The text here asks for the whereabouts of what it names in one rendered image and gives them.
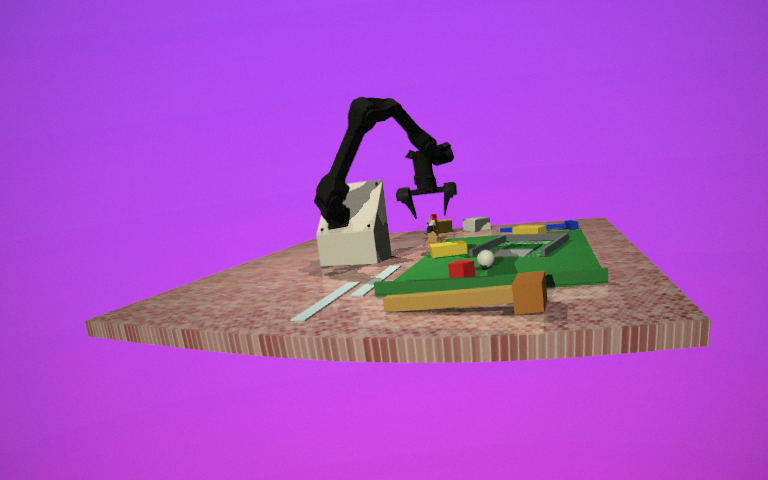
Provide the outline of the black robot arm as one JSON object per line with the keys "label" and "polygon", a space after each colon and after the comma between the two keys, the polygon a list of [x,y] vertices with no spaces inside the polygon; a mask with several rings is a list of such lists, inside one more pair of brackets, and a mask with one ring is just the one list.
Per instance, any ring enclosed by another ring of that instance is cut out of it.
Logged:
{"label": "black robot arm", "polygon": [[436,140],[420,128],[401,104],[393,98],[357,97],[350,105],[347,116],[348,127],[333,165],[316,187],[314,203],[327,221],[328,230],[348,226],[350,209],[342,204],[349,191],[345,178],[365,134],[374,127],[376,122],[392,117],[405,130],[411,144],[418,149],[415,152],[409,150],[406,156],[413,160],[415,172],[429,171],[432,169],[432,164],[440,166],[453,161],[451,144],[444,142],[436,145]]}

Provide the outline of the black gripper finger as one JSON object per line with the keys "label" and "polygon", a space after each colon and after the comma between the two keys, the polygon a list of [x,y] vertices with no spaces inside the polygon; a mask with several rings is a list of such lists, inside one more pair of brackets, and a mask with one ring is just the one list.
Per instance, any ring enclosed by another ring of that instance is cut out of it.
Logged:
{"label": "black gripper finger", "polygon": [[444,195],[444,204],[443,204],[443,213],[444,213],[444,216],[446,215],[447,205],[448,205],[448,203],[449,203],[449,201],[450,201],[450,199],[451,199],[451,198],[453,198],[453,196],[445,196],[445,195]]}
{"label": "black gripper finger", "polygon": [[417,219],[417,214],[416,214],[416,210],[415,210],[415,206],[414,206],[414,203],[413,203],[412,196],[410,197],[410,200],[408,200],[408,201],[401,201],[401,203],[405,203],[406,206],[410,209],[410,211],[413,214],[413,216],[415,217],[415,219]]}

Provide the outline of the white ball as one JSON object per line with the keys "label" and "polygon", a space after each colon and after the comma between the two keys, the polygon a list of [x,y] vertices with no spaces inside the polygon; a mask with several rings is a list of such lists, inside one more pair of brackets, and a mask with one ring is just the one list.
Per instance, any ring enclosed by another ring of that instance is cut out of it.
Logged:
{"label": "white ball", "polygon": [[492,266],[495,262],[494,254],[489,250],[484,250],[479,253],[477,262],[484,268]]}

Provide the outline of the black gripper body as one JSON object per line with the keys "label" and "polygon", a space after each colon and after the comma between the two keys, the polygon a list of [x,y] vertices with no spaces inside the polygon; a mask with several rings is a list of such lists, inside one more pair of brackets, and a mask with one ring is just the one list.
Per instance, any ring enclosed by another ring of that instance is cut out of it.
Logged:
{"label": "black gripper body", "polygon": [[[413,195],[444,193],[445,196],[457,195],[456,182],[446,182],[442,187],[435,187],[433,168],[425,172],[415,172],[417,189],[400,187],[396,192],[397,201],[408,201]],[[422,192],[421,192],[422,191]],[[430,192],[429,192],[430,191]]]}

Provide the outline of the green mat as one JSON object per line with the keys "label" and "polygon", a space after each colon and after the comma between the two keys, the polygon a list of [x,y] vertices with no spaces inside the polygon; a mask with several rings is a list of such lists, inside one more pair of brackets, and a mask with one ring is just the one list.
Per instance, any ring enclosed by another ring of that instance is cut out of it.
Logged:
{"label": "green mat", "polygon": [[443,241],[452,242],[463,240],[467,243],[468,254],[432,258],[427,254],[394,281],[430,280],[449,278],[448,264],[463,260],[474,261],[475,276],[512,275],[524,272],[561,272],[564,270],[598,269],[601,268],[581,229],[553,231],[546,233],[569,233],[569,240],[546,257],[506,257],[495,256],[495,262],[488,268],[477,262],[477,256],[469,257],[469,249],[484,244],[501,235],[449,238]]}

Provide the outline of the red block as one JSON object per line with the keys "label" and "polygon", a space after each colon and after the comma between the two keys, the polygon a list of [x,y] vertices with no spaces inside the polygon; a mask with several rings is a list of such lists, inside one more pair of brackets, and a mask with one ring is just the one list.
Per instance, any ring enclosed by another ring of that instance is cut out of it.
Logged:
{"label": "red block", "polygon": [[476,277],[474,261],[459,260],[448,264],[449,278]]}

